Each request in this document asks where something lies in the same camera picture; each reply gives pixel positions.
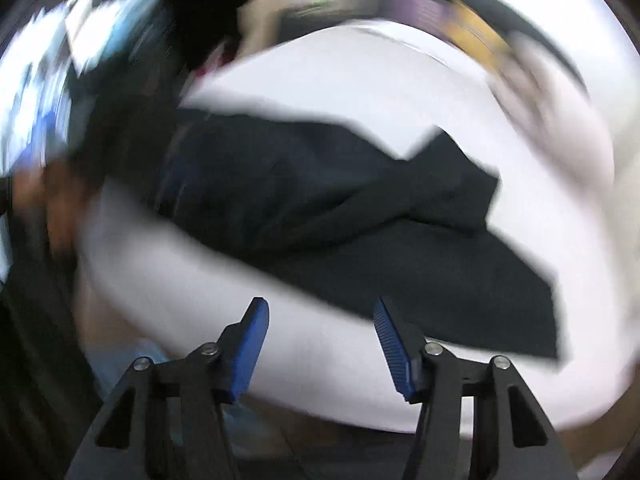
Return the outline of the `person's right hand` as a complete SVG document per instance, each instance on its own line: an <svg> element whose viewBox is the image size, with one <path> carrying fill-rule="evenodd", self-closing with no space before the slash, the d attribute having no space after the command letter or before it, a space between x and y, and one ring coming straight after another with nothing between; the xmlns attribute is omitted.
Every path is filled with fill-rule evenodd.
<svg viewBox="0 0 640 480"><path fill-rule="evenodd" d="M76 252L81 223L98 187L81 177L70 162L57 159L47 166L19 169L12 174L12 206L22 216L44 214L53 257Z"/></svg>

